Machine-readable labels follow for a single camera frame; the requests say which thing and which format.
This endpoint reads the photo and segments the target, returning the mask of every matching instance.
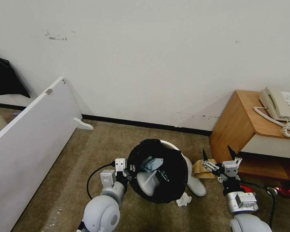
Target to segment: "white telephone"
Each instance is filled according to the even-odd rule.
[[[290,92],[280,92],[275,88],[265,88],[260,92],[260,101],[264,107],[254,107],[254,110],[265,119],[281,126],[283,135],[290,137]],[[262,113],[259,108],[266,109],[271,116]]]

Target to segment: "black trash bag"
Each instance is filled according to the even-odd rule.
[[[141,170],[141,164],[147,157],[162,158],[163,169],[168,176],[169,182],[160,181],[153,196],[147,196],[140,188],[136,175]],[[169,203],[179,199],[185,192],[188,181],[188,167],[181,151],[166,148],[158,139],[146,139],[137,145],[130,153],[128,165],[135,165],[135,172],[132,174],[130,184],[133,190],[144,199],[154,203]]]
[[[17,78],[8,60],[0,58],[0,95],[21,94],[30,98],[23,84]]]

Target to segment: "white slipper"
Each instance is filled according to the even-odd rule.
[[[188,183],[187,183],[187,185],[195,195],[202,197],[206,194],[206,188],[198,178],[195,178],[192,175],[192,163],[191,163],[191,161],[186,156],[184,156],[184,158],[185,158],[185,160],[187,162],[187,166],[188,166]]]

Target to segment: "crumpled tissue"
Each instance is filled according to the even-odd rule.
[[[176,203],[179,207],[180,206],[187,206],[187,204],[191,202],[191,199],[192,199],[192,197],[188,196],[186,194],[186,192],[184,192],[184,194],[181,196],[181,198],[176,200]]]

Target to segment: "black cable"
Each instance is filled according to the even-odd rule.
[[[258,184],[254,184],[254,183],[250,183],[250,182],[243,181],[243,180],[239,180],[239,182],[242,183],[242,184],[248,184],[248,185],[256,186],[258,188],[261,188],[261,189],[266,190],[268,193],[271,194],[271,196],[272,196],[272,210],[271,210],[270,220],[269,220],[268,225],[272,229],[272,223],[273,223],[273,218],[274,218],[274,213],[275,213],[275,207],[276,207],[275,195],[270,190],[268,190],[266,187],[264,187],[264,186],[261,186],[261,185],[258,185]]]
[[[93,173],[88,177],[86,190],[87,190],[87,194],[88,194],[90,200],[92,200],[92,197],[91,197],[91,195],[90,195],[90,193],[89,193],[89,181],[90,181],[91,177],[92,177],[92,176],[93,176],[97,171],[101,170],[102,168],[105,168],[105,167],[108,167],[108,166],[112,166],[113,163],[114,163],[114,161],[112,161],[112,162],[109,163],[109,164],[105,164],[105,165],[99,167],[97,170],[95,170],[95,171],[94,171],[94,172],[93,172]]]

